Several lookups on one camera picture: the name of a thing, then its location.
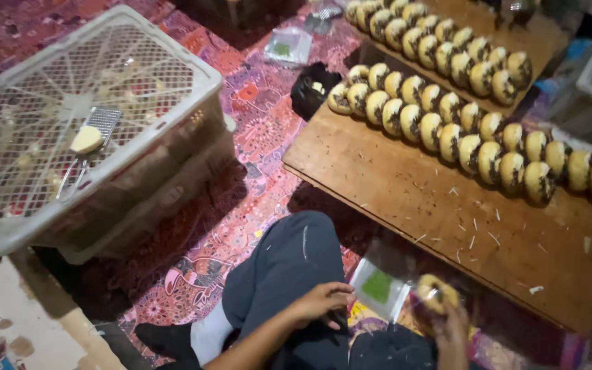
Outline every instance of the black plastic bag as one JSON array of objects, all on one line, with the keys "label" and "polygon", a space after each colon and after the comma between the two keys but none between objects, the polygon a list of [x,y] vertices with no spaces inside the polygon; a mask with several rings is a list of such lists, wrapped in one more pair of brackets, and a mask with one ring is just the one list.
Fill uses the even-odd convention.
[{"label": "black plastic bag", "polygon": [[[326,71],[324,63],[317,62],[305,67],[292,86],[292,109],[309,121],[325,102],[328,92],[340,81],[341,74]],[[312,88],[315,82],[323,85],[325,95]]]}]

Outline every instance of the patterned carpet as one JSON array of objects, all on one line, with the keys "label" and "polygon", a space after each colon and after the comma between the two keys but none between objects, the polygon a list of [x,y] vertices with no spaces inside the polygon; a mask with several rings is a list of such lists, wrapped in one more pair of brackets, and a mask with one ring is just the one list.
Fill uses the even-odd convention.
[{"label": "patterned carpet", "polygon": [[[226,29],[224,24],[205,28],[165,0],[0,0],[0,71],[118,3],[134,7],[216,68],[225,78],[220,92],[223,111],[237,122],[238,162],[207,192],[164,220],[152,240],[128,260],[91,261],[79,269],[80,284],[97,296],[100,307],[112,306],[120,295],[130,303],[115,313],[119,325],[158,366],[168,360],[137,340],[136,324],[187,323],[207,315],[221,297],[227,273],[250,255],[271,223],[303,209],[330,215],[343,245],[346,273],[353,270],[380,226],[282,168],[281,156],[306,122],[293,113],[289,97],[298,71],[262,60],[271,27],[248,32]],[[289,18],[265,20],[280,27],[301,25],[313,6],[305,4]],[[234,47],[242,44],[240,49]],[[329,35],[314,35],[310,62],[323,61],[329,70],[344,74],[343,59],[358,46],[350,25],[338,20]],[[475,289],[444,263],[403,244],[416,256],[418,266],[435,269],[450,281],[463,281],[468,291]],[[479,364],[488,369],[523,369],[532,361],[555,365],[563,361],[569,368],[581,341],[495,294],[480,291],[481,329],[472,334],[471,351]],[[352,317],[351,323],[361,331],[384,322],[364,312]],[[565,356],[561,356],[564,342]]]}]

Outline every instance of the hand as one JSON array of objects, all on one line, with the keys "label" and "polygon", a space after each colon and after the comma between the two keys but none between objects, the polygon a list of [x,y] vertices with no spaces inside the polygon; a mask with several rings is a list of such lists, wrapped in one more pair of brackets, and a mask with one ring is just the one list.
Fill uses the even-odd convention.
[{"label": "hand", "polygon": [[467,335],[470,328],[467,311],[462,306],[452,306],[448,301],[443,302],[443,305],[447,320],[433,320],[438,370],[467,369]]},{"label": "hand", "polygon": [[343,311],[346,317],[346,307],[355,301],[355,288],[343,282],[328,282],[319,284],[304,296],[296,299],[285,311],[296,320],[298,329],[305,328],[310,322],[321,318],[333,330],[340,330],[340,324],[329,316],[331,311]]}]

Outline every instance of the mesh crate lid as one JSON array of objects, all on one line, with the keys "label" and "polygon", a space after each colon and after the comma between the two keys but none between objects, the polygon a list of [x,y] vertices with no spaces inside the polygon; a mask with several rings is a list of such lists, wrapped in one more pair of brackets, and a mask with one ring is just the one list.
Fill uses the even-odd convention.
[{"label": "mesh crate lid", "polygon": [[78,178],[79,166],[68,170],[69,146],[92,107],[122,111],[88,169],[105,178],[221,83],[217,71],[126,5],[0,75],[0,255],[83,200],[75,194],[63,204],[56,194],[64,176],[66,186]]}]

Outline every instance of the wooden board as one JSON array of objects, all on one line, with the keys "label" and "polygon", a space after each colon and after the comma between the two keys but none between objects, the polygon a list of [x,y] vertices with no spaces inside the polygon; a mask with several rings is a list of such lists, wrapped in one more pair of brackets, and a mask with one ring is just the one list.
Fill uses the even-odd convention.
[{"label": "wooden board", "polygon": [[554,21],[539,13],[536,13],[530,20],[528,29],[515,27],[509,31],[506,24],[499,29],[495,29],[495,15],[491,14],[488,6],[483,3],[473,3],[467,0],[423,0],[422,2],[429,6],[430,14],[439,15],[441,20],[452,18],[459,28],[472,27],[475,36],[487,38],[494,47],[503,46],[511,52],[525,51],[527,53],[533,66],[533,78],[529,87],[518,93],[513,105],[504,106],[490,97],[478,97],[471,90],[456,86],[451,78],[446,79],[444,76],[439,75],[437,71],[426,69],[421,64],[407,59],[401,52],[394,51],[388,46],[373,40],[359,29],[357,29],[357,34],[363,38],[365,43],[369,43],[382,53],[397,59],[407,67],[414,69],[422,77],[440,85],[440,87],[455,92],[466,101],[476,101],[486,111],[501,112],[505,116],[510,116],[550,59],[568,45],[567,35]]},{"label": "wooden board", "polygon": [[[587,199],[562,188],[545,208],[509,199],[325,104],[283,162],[407,240],[421,238],[418,247],[517,304],[565,329],[591,330],[592,205]],[[588,253],[585,238],[591,239]],[[544,290],[531,294],[535,286]]]}]

